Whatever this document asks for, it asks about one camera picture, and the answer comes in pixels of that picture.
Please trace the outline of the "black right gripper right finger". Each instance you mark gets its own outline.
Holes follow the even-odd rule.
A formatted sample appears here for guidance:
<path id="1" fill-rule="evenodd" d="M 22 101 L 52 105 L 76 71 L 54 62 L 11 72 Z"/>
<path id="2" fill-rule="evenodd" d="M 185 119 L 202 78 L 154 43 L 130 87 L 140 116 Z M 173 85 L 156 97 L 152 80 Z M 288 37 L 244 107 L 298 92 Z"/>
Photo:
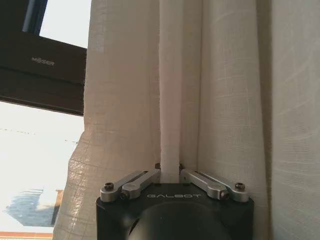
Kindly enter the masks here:
<path id="1" fill-rule="evenodd" d="M 188 192 L 183 194 L 185 198 L 200 198 L 206 195 L 218 201 L 227 199 L 235 202 L 248 201 L 244 183 L 232 182 L 213 173 L 185 168 L 182 164 L 179 165 L 179 183 L 183 187 L 190 187 Z"/>

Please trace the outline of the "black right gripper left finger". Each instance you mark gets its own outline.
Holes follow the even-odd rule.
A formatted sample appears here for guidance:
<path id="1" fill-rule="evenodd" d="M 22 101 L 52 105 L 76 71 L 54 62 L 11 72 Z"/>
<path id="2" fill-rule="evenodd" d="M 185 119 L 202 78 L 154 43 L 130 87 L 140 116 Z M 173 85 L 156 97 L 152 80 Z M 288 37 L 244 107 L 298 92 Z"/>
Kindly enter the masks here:
<path id="1" fill-rule="evenodd" d="M 150 170 L 133 171 L 117 181 L 107 181 L 100 189 L 101 201 L 133 200 L 140 197 L 143 190 L 161 178 L 160 163 Z"/>

